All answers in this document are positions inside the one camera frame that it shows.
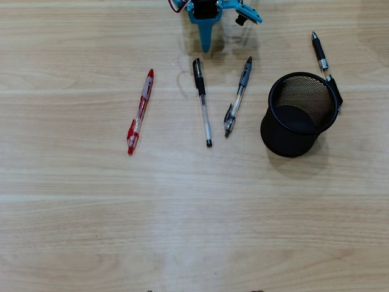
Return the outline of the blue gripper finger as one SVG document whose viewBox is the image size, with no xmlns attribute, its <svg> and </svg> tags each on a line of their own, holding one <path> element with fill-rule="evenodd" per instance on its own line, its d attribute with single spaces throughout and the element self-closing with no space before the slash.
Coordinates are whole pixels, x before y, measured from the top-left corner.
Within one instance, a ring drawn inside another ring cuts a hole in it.
<svg viewBox="0 0 389 292">
<path fill-rule="evenodd" d="M 210 46 L 212 43 L 213 24 L 213 21 L 204 21 L 198 23 L 201 48 L 204 53 L 207 53 L 210 50 Z"/>
</svg>

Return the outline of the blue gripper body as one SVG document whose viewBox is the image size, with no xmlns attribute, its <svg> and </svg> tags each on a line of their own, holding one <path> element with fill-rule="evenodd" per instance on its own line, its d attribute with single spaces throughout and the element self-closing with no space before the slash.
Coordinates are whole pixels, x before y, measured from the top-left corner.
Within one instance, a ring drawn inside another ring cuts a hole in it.
<svg viewBox="0 0 389 292">
<path fill-rule="evenodd" d="M 216 23 L 222 16 L 223 0 L 192 0 L 186 6 L 193 24 Z"/>
</svg>

